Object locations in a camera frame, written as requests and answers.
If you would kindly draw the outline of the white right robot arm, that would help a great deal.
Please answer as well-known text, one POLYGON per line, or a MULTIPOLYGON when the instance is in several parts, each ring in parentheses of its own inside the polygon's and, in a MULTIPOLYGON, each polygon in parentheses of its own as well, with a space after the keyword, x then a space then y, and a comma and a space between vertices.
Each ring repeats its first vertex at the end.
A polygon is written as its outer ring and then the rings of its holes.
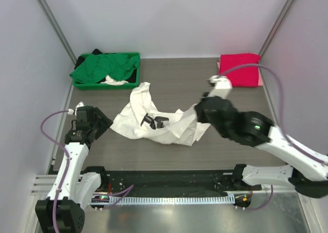
POLYGON ((198 122, 212 125, 223 138, 285 162, 274 167, 236 165, 231 176, 234 188, 267 184, 290 187, 310 198, 327 196, 327 156, 290 138, 269 118, 255 111, 238 111, 218 96, 203 98, 194 109, 198 122))

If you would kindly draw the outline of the white t shirt with print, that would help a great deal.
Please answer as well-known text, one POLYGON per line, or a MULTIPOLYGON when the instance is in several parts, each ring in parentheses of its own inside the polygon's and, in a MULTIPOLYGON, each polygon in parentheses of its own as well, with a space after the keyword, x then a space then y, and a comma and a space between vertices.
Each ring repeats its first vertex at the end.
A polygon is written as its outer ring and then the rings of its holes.
POLYGON ((111 125, 111 129, 131 140, 149 139, 161 144, 192 146, 199 141, 209 124, 197 121, 194 107, 174 113, 160 112, 152 101, 150 83, 134 88, 129 103, 111 125))

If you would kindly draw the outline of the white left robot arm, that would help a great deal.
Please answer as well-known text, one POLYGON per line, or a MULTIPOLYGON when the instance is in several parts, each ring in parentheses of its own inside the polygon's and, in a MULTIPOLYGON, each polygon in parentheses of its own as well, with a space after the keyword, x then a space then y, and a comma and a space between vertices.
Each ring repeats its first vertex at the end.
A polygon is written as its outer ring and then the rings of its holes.
POLYGON ((110 184, 103 166, 82 166, 91 144, 109 129, 112 120, 99 108, 82 102, 64 112, 76 118, 65 135, 65 143, 54 141, 64 156, 52 188, 35 206, 42 232, 81 232, 93 194, 110 184))

